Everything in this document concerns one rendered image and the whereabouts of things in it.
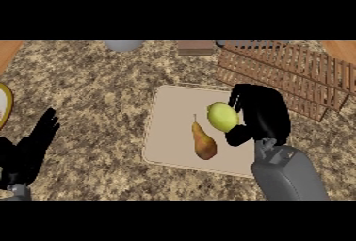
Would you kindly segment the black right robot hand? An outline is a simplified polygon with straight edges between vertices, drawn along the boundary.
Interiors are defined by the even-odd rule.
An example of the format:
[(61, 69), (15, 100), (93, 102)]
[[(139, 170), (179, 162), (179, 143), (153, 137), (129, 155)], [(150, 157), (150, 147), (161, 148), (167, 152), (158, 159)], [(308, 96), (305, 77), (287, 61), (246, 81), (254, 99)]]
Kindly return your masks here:
[(228, 105), (237, 112), (244, 112), (244, 124), (226, 132), (226, 143), (237, 147), (252, 138), (274, 138), (283, 146), (291, 133), (291, 120), (281, 93), (265, 86), (237, 84)]

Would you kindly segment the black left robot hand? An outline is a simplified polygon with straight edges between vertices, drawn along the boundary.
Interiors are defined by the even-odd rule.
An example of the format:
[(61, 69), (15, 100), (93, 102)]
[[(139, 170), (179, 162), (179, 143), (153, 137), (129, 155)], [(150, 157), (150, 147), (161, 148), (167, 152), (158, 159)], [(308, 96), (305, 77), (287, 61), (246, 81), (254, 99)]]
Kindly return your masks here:
[(33, 132), (18, 144), (0, 137), (0, 189), (11, 185), (30, 185), (37, 177), (48, 148), (59, 129), (57, 110), (49, 108), (40, 117)]

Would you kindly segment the yellow-green lemon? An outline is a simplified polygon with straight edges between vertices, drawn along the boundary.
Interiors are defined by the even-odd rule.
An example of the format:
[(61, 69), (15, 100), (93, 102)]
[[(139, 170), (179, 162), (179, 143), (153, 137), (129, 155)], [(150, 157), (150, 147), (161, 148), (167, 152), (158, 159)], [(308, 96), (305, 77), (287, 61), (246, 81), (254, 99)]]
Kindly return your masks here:
[(240, 115), (223, 102), (216, 102), (207, 107), (207, 119), (212, 126), (225, 133), (240, 124)]

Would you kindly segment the brown wooden tiered shelf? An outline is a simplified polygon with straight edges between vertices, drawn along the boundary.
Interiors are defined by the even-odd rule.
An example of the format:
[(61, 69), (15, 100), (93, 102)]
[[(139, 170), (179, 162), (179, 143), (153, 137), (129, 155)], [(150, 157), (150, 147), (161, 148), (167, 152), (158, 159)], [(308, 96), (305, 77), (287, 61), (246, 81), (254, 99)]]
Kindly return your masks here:
[(226, 41), (218, 80), (275, 88), (288, 109), (321, 121), (328, 109), (340, 112), (356, 96), (356, 66), (306, 47), (281, 41)]

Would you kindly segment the beige tray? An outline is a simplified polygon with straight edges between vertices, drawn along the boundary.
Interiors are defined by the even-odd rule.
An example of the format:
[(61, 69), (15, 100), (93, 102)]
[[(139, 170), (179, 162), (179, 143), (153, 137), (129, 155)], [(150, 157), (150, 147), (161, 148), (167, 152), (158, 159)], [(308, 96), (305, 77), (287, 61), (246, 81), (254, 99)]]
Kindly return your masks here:
[[(157, 89), (154, 107), (147, 124), (144, 160), (157, 165), (215, 172), (252, 178), (254, 141), (240, 147), (226, 144), (225, 133), (207, 120), (207, 107), (228, 102), (229, 92), (164, 85)], [(218, 155), (210, 160), (198, 158), (192, 123), (198, 121), (206, 133), (218, 143)]]

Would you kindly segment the yellow-rimmed plate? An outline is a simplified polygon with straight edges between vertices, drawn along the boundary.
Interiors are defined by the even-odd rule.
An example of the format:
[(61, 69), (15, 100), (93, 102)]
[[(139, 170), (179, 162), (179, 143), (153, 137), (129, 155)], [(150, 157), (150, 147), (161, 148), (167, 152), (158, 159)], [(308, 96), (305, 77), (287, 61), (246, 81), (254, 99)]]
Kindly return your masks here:
[(0, 130), (12, 114), (14, 96), (11, 88), (0, 83)]

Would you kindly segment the brown pear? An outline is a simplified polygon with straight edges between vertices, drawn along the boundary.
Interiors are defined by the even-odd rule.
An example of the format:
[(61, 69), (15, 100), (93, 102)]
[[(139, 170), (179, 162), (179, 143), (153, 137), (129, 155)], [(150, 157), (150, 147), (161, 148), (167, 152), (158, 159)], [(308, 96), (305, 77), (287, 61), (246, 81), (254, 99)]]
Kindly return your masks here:
[(192, 135), (197, 156), (203, 160), (210, 160), (218, 154), (218, 144), (212, 136), (203, 130), (197, 120), (194, 120), (192, 123)]

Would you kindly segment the brown wooden block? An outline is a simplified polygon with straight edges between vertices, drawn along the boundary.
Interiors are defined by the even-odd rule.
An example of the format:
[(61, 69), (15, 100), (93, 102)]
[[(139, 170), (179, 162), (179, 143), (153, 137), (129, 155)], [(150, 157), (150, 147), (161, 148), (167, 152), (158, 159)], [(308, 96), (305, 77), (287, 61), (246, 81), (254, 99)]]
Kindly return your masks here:
[(178, 42), (178, 54), (181, 56), (210, 56), (213, 50), (213, 40), (181, 40)]

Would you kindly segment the grey round container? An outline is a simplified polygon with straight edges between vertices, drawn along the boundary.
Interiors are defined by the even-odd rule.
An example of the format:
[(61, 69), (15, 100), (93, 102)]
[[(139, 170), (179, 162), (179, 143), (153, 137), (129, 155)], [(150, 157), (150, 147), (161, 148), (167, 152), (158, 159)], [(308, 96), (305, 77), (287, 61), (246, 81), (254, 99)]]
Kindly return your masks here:
[(144, 40), (107, 40), (107, 48), (117, 52), (127, 52), (135, 50), (144, 44)]

